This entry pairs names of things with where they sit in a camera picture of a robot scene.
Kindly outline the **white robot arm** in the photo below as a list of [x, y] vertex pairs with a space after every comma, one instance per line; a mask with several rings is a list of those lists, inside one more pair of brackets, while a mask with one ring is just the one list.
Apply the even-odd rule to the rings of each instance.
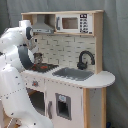
[[32, 37], [29, 20], [21, 20], [18, 27], [0, 36], [0, 98], [5, 113], [21, 122], [19, 128], [53, 128], [51, 120], [33, 107], [21, 77], [22, 71], [34, 65], [28, 48]]

